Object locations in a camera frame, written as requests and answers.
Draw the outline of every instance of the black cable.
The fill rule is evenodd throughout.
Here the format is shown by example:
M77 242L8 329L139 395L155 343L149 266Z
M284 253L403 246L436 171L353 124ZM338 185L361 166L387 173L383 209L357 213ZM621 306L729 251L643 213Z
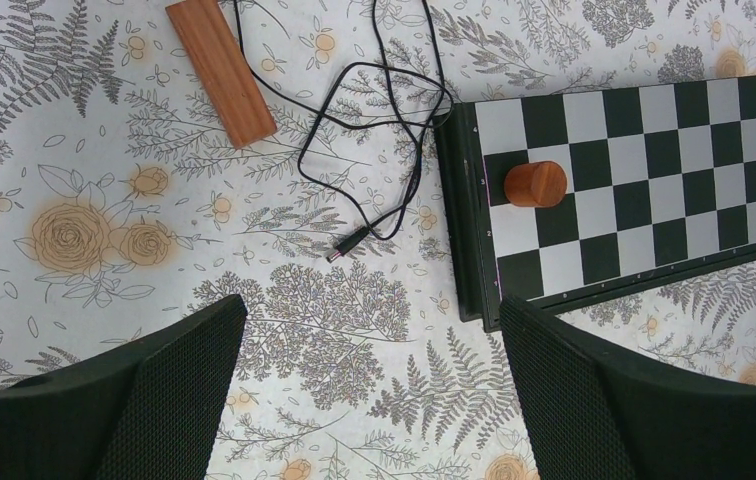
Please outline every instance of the black cable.
M387 53L384 48L384 40L381 38L381 33L378 30L378 21L375 14L375 9L378 3L377 0L372 2L372 10L371 10L372 30L375 33L376 40L378 41L378 47L381 52L382 63L372 63L372 62L350 63L337 76L337 80L334 82L333 86L331 87L331 91L325 97L325 101L323 102L322 107L319 110L309 105L305 105L304 103L299 102L298 100L287 97L286 95L278 92L275 88L270 86L263 78L261 78L260 75L258 75L257 72L255 72L254 69L251 68L251 66L249 66L249 69L251 70L251 74L254 76L254 78L257 79L257 81L260 82L260 84L266 87L269 91L281 97L282 99L287 100L288 102L291 102L295 105L298 105L299 107L304 108L305 110L314 114L315 119L313 122L313 126L311 127L310 132L308 133L305 139L304 145L301 147L298 158L296 160L296 167L298 168L299 174L301 174L301 176L306 178L307 180L313 183L316 183L317 185L322 186L323 188L333 190L339 193L340 195L344 196L346 199L348 199L352 203L352 205L355 206L358 213L360 213L360 216L363 218L363 222L365 226L359 228L357 231L355 231L354 233L352 233L351 235L343 239L343 241L335 245L335 251L326 257L328 262L333 262L337 258L346 255L349 251L354 249L370 233L378 240L384 241L384 240L390 240L399 232L399 230L402 227L402 222L404 221L405 210L408 204L410 204L410 202L415 197L416 191L419 188L419 182L422 180L422 152L423 152L423 146L425 143L425 133L427 132L428 129L436 128L437 126L439 126L439 125L434 125L433 121L434 121L434 117L437 114L437 111L440 108L440 105L443 103L443 99L446 96L448 96L449 98L449 111L451 111L452 108L454 107L454 98L452 98L451 92L446 88L445 77L443 75L443 63L440 60L440 51L437 49L437 34L434 31L434 21L431 18L431 12L428 10L428 5L426 3L426 0L421 0L421 1L422 1L422 8L425 11L425 18L428 21L428 30L429 30L429 33L431 34L431 45L433 46L433 49L434 49L434 58L436 59L437 75L438 75L439 81L435 81L429 77L426 77L425 75L422 75L419 72L406 70L403 68L396 68L389 65L389 62L387 61ZM244 43L243 43L243 35L242 35L242 24L240 23L239 2L240 0L233 0L234 15L236 16L236 20L237 20L237 38L239 40L240 50L242 51L243 56L245 56L245 48L243 46ZM384 72L384 78L385 78L385 82L387 86L387 94L389 97L390 106L393 108L393 114L396 117L395 120L375 122L368 125L353 125L343 120L340 120L339 118L336 118L333 115L328 114L328 108L330 107L331 102L333 101L334 96L336 95L337 90L339 89L340 85L345 80L346 75L348 74L349 71L357 67L377 68ZM393 92L393 82L390 76L391 73L400 73L404 75L409 75L411 77L425 81L440 89L440 96L437 99L437 103L434 105L434 108L431 109L431 111L428 113L428 117L426 118L425 122L419 123L419 122L412 122L412 121L405 120L403 114L399 110L398 104L396 103L396 96ZM375 128L375 127L383 126L383 125L401 125L402 126L405 133L410 137L414 145L414 164L413 164L411 174L408 177L408 182L405 188L404 196L402 197L402 201L399 206L385 212L374 221L370 221L369 217L367 217L366 212L363 211L363 208L361 208L357 199L355 199L351 194L345 192L344 190L340 188L335 187L334 185L323 182L322 180L318 178L311 177L310 175L305 173L305 171L302 169L302 161L304 160L304 156L307 154L308 148L310 148L310 144L313 142L313 139L316 137L316 133L319 131L319 126L323 120L331 121L349 130L364 130L368 128ZM417 136L413 133L413 131L411 130L411 127L420 127L422 128L422 130ZM387 234L386 236L382 236L376 230L376 227L381 222L391 217L392 215L395 215L396 213L398 213L399 215L395 222L395 226L393 227L393 229L390 231L389 234Z

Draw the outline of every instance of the brown wooden plank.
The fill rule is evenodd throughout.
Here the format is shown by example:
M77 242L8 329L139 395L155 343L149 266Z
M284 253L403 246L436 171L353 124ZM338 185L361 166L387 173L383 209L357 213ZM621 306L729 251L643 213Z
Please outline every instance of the brown wooden plank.
M234 147L278 131L216 0L185 0L166 13Z

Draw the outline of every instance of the round wooden block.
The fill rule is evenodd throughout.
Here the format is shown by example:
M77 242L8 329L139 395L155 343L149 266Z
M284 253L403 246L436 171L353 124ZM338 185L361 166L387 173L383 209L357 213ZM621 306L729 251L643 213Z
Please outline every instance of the round wooden block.
M554 207L566 195L566 173L555 162L517 165L505 178L505 196L517 207Z

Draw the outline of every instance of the floral tablecloth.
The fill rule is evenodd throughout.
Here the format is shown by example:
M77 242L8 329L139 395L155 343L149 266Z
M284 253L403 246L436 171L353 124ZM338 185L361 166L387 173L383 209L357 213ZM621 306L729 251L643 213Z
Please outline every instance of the floral tablecloth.
M319 106L377 58L372 1L242 0L250 65ZM390 61L434 75L436 40L465 101L756 73L756 0L429 0L437 39L419 1L377 1ZM457 318L433 143L403 231L329 266L357 216L295 171L312 118L268 95L279 132L231 148L166 4L0 0L0 386L241 293L211 479L537 478L501 337ZM397 85L406 112L435 100ZM387 107L364 70L332 112ZM310 150L308 171L376 215L413 164L390 127L323 125ZM756 263L564 318L756 384Z

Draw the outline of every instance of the table surface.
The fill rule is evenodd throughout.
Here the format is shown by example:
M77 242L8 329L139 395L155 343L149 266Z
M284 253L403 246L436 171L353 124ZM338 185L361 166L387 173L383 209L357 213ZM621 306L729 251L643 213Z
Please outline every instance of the table surface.
M311 118L268 96L278 134L231 149L167 3L0 2L0 385L241 292L251 319L210 478L537 478L501 336L457 319L433 147L404 230L329 266L356 215L294 169ZM428 3L464 101L756 73L756 0ZM377 56L368 5L243 0L248 61L318 106ZM379 23L395 65L433 74L421 9L379 0ZM387 117L377 73L345 82L338 115ZM400 96L418 112L434 92ZM310 150L309 172L376 215L412 165L391 128L328 125ZM756 263L563 318L756 383Z

